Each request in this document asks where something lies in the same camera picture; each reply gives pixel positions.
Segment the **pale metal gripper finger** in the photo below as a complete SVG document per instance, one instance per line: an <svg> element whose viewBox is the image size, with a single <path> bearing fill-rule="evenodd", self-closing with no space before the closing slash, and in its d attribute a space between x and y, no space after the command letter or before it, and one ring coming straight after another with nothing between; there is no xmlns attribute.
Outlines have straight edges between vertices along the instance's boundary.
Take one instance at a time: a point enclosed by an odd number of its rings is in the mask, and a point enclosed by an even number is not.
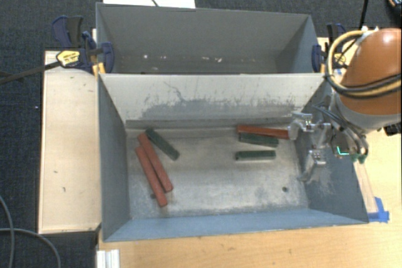
<svg viewBox="0 0 402 268"><path fill-rule="evenodd" d="M298 177L301 182L319 181L327 166L327 160L321 151L311 149L307 152L301 166L301 174Z"/></svg>
<svg viewBox="0 0 402 268"><path fill-rule="evenodd" d="M310 113L293 112L287 126L289 139L297 139L300 131L312 132L312 119L313 115Z"/></svg>

